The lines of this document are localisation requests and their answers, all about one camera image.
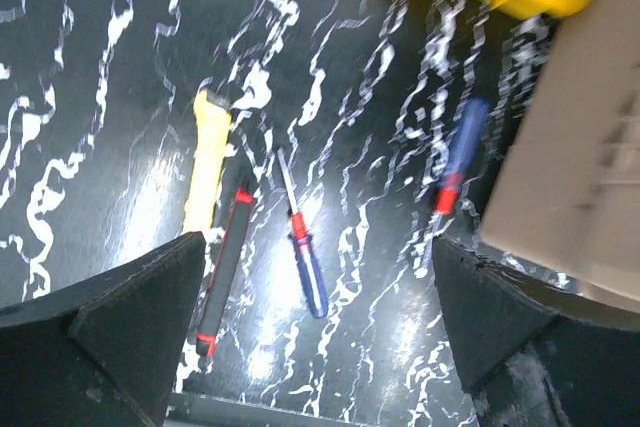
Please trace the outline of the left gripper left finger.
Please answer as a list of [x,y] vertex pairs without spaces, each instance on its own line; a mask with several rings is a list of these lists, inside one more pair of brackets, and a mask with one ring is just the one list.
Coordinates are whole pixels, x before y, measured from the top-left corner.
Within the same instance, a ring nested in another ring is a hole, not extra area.
[[204,271],[184,234],[1,311],[4,426],[160,426]]

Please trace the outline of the red black utility knife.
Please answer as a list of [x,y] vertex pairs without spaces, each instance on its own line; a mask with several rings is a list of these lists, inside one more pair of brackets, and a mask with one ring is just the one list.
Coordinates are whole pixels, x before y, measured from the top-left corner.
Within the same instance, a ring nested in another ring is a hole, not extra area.
[[201,357],[211,357],[215,351],[225,305],[247,236],[253,201],[253,195],[245,187],[240,187],[236,192],[196,328],[196,352]]

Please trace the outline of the yellow utility knife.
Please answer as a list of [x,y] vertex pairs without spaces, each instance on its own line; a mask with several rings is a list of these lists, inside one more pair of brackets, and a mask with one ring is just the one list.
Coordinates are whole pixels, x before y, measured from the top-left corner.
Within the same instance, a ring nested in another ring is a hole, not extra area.
[[208,88],[196,94],[193,111],[197,143],[182,233],[210,229],[232,122],[230,102]]

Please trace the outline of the blue screwdriver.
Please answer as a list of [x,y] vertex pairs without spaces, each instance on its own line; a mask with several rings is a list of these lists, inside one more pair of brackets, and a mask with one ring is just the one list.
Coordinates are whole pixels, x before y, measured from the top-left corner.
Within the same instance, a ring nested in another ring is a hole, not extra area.
[[490,109],[488,100],[469,98],[456,122],[449,145],[448,159],[439,179],[432,215],[426,230],[426,242],[417,274],[425,274],[432,259],[433,240],[442,219],[452,213],[467,171],[473,161]]
[[295,260],[302,291],[314,318],[324,318],[328,313],[328,296],[322,271],[314,251],[312,236],[308,232],[304,216],[299,210],[284,151],[278,149],[276,158],[284,181],[290,206],[290,239],[294,246]]

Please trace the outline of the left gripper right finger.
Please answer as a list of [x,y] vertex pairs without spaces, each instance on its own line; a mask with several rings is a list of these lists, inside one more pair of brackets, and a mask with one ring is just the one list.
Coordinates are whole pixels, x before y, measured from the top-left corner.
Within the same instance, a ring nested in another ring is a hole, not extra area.
[[638,425],[638,314],[447,239],[432,255],[455,367],[480,425]]

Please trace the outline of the tan plastic tool box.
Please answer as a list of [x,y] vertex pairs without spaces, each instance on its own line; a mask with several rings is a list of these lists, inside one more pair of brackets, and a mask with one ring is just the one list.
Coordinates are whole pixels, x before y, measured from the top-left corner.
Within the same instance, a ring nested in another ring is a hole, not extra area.
[[638,310],[639,0],[593,0],[561,24],[480,236]]

